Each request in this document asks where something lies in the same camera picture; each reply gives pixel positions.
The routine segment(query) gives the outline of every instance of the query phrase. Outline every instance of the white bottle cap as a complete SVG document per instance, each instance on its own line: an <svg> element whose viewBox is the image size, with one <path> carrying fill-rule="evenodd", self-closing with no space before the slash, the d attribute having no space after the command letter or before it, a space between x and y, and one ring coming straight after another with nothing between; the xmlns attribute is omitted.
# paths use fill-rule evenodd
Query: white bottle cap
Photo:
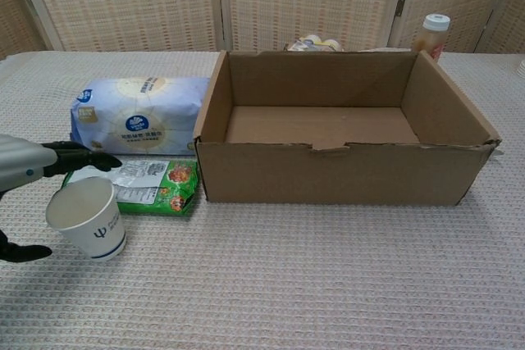
<svg viewBox="0 0 525 350"><path fill-rule="evenodd" d="M425 17L423 28L434 30L435 32L445 32L449 29L450 18L443 14L429 14Z"/></svg>

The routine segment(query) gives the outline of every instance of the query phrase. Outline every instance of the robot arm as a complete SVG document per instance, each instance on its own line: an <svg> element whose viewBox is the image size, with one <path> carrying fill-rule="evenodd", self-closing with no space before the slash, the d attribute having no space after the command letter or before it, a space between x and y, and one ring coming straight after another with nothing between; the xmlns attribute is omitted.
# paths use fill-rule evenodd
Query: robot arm
<svg viewBox="0 0 525 350"><path fill-rule="evenodd" d="M79 143L61 141L39 144L0 134L0 199L7 191L42 177L67 174L85 166L110 171L121 165L121 161L114 156L91 152ZM45 246L10 243L0 230L0 260L33 261L51 253L51 249Z"/></svg>

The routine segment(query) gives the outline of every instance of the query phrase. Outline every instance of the white textured tablecloth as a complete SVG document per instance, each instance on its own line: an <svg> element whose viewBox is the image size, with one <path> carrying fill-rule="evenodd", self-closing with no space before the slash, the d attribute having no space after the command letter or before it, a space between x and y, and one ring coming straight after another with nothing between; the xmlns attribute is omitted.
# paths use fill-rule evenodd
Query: white textured tablecloth
<svg viewBox="0 0 525 350"><path fill-rule="evenodd" d="M93 78L211 74L216 53L38 52L0 64L2 133L67 139ZM90 261L49 229L61 179L0 202L0 228L49 258L0 261L0 348L525 348L523 56L441 65L499 130L458 207L211 204L190 222L125 216L128 244Z"/></svg>

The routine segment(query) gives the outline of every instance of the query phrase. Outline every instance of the snack bag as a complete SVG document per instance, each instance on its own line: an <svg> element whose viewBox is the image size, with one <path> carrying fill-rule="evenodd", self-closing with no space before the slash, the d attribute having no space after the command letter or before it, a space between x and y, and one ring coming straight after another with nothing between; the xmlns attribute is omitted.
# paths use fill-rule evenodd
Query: snack bag
<svg viewBox="0 0 525 350"><path fill-rule="evenodd" d="M62 186L99 176L111 180L122 213L185 216L199 178L195 160L130 160L109 172L93 166L67 175Z"/></svg>
<svg viewBox="0 0 525 350"><path fill-rule="evenodd" d="M112 154L194 155L209 78L94 80L71 107L71 140Z"/></svg>

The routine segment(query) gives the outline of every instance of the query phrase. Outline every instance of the paper cup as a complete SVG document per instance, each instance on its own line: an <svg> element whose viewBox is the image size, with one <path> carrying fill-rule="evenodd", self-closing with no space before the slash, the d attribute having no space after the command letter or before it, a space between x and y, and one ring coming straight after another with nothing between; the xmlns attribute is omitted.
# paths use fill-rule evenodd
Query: paper cup
<svg viewBox="0 0 525 350"><path fill-rule="evenodd" d="M114 258L126 245L126 232L110 180L87 178L68 184L46 210L51 228L96 261Z"/></svg>

